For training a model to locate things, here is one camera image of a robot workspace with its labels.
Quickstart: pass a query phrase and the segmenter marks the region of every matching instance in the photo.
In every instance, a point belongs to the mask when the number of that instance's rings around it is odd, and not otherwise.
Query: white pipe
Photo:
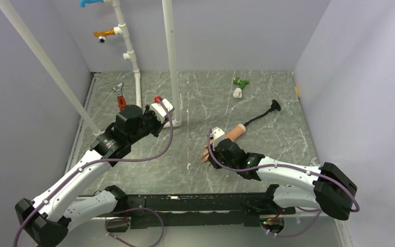
[[[141,108],[141,89],[140,89],[140,74],[135,76],[135,101]]]
[[[136,105],[141,107],[140,69],[138,68],[137,65],[137,57],[135,56],[134,49],[132,48],[131,40],[129,38],[128,27],[123,18],[122,10],[120,9],[120,0],[112,0],[112,5],[114,8],[114,12],[116,13],[117,22],[119,23],[118,26],[120,28],[120,34],[122,34],[122,37],[125,40],[125,45],[127,46],[127,53],[123,54],[123,58],[125,60],[131,60],[132,63],[132,70],[134,72],[134,77],[135,77]]]
[[[170,81],[172,84],[174,126],[181,125],[181,106],[179,104],[178,75],[176,74],[176,48],[175,34],[173,32],[173,8],[172,0],[163,0],[164,26],[166,29],[167,53],[169,55]]]
[[[99,135],[101,131],[95,125],[93,120],[90,118],[88,113],[85,111],[84,107],[81,105],[77,97],[73,94],[72,90],[67,85],[64,78],[61,76],[60,72],[57,70],[55,65],[50,60],[49,56],[43,50],[41,45],[35,39],[34,35],[32,35],[31,31],[28,29],[26,24],[23,22],[17,11],[14,9],[12,4],[8,0],[0,0],[0,9],[2,13],[7,17],[16,31],[20,34],[22,39],[26,42],[26,44],[31,48],[32,52],[38,58],[38,60],[42,63],[45,69],[49,72],[50,76],[53,78],[55,83],[60,87],[61,91],[66,95],[69,101],[74,105],[79,115],[84,119],[84,121],[88,124],[90,129],[93,131],[93,134]]]

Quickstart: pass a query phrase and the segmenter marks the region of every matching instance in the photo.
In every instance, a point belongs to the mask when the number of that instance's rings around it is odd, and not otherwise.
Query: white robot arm
[[[212,129],[210,136],[213,144],[208,140],[208,161],[213,167],[235,171],[245,179],[274,183],[266,192],[274,206],[317,208],[339,220],[347,220],[350,212],[359,210],[354,199],[357,186],[332,163],[321,167],[294,165],[263,154],[245,153],[225,139],[219,128]]]
[[[33,200],[21,199],[16,204],[21,226],[39,246],[56,246],[81,223],[128,209],[128,196],[114,185],[89,199],[78,203],[74,200],[97,177],[130,153],[134,143],[149,134],[158,137],[174,107],[167,99],[154,100],[163,105],[147,105],[144,112],[136,105],[127,105],[68,173]]]

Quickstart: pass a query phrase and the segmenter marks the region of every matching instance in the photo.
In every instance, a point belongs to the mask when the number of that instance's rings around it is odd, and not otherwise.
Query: adjustable wrench
[[[117,101],[119,102],[119,110],[122,111],[123,108],[127,105],[127,102],[125,101],[125,98],[123,97],[122,94],[122,86],[123,82],[119,83],[117,86],[113,87],[114,91],[117,93]]]

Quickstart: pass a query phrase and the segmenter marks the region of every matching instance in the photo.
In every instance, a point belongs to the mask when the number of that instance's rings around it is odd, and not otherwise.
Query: gray wall
[[[12,2],[83,102],[91,75],[53,3]],[[19,226],[16,202],[32,199],[62,176],[78,120],[0,11],[0,246],[12,245]],[[26,236],[19,246],[27,246]]]
[[[321,162],[358,185],[355,246],[395,246],[395,0],[333,0],[294,71]]]
[[[330,0],[175,0],[178,69],[293,70]],[[91,71],[131,70],[125,44],[93,31],[117,26],[110,4],[53,0]],[[168,70],[161,0],[122,0],[140,69]]]

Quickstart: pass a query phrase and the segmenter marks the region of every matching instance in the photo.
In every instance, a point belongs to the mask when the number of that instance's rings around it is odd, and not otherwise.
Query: gray floor
[[[243,98],[234,99],[232,79],[249,80]],[[246,152],[263,153],[277,160],[309,164],[315,152],[305,123],[290,72],[262,71],[187,71],[179,72],[179,89],[183,125],[175,128],[173,144],[165,155],[145,163],[119,163],[97,179],[83,195],[115,184],[126,193],[217,193],[261,192],[270,182],[249,181],[233,172],[215,170],[201,164],[209,128],[225,131],[265,112],[272,99],[278,100],[281,112],[272,112],[251,123],[237,140]],[[100,128],[115,120],[118,113],[113,86],[123,81],[123,94],[128,104],[135,102],[132,73],[102,73],[91,109],[91,117]],[[171,100],[168,72],[142,72],[143,104],[152,103],[157,95]],[[159,138],[145,137],[132,147],[127,158],[149,157],[167,144],[169,131]],[[95,137],[84,133],[81,151],[85,152]]]

